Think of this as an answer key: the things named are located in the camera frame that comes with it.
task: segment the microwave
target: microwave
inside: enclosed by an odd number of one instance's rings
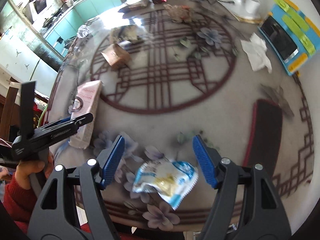
[[[49,0],[29,0],[24,14],[33,24],[49,7]]]

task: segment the refrigerator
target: refrigerator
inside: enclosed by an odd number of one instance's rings
[[[35,80],[36,90],[48,97],[57,77],[11,30],[0,39],[0,68],[20,83]]]

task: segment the white napkin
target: white napkin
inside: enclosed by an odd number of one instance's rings
[[[268,72],[272,72],[271,62],[266,56],[267,46],[263,39],[253,33],[250,41],[241,40],[242,49],[248,55],[253,71],[258,71],[264,67],[268,68]]]

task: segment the dark red placemat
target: dark red placemat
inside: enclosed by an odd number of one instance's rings
[[[258,99],[253,106],[251,134],[243,166],[260,163],[272,176],[278,159],[282,133],[282,110],[271,101]]]

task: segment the food wrapper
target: food wrapper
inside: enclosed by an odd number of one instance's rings
[[[110,44],[116,44],[122,41],[138,42],[137,25],[126,25],[112,28],[110,32]]]
[[[132,191],[158,192],[160,197],[176,210],[197,180],[197,168],[187,162],[170,162],[164,158],[146,162],[138,169]]]
[[[186,5],[164,5],[165,10],[167,11],[170,18],[177,23],[191,23],[193,18],[193,10]]]
[[[102,51],[101,54],[113,70],[117,70],[131,59],[130,54],[122,49],[118,44],[111,44]]]
[[[127,13],[135,10],[140,10],[146,8],[150,3],[150,0],[141,0],[139,2],[128,4],[125,7],[122,7],[118,12]]]
[[[78,132],[70,137],[69,144],[74,148],[86,149],[90,144],[101,89],[101,80],[86,82],[77,88],[71,119],[91,113],[93,121],[81,126]]]
[[[90,29],[86,25],[81,25],[77,31],[78,38],[85,38],[91,33]]]

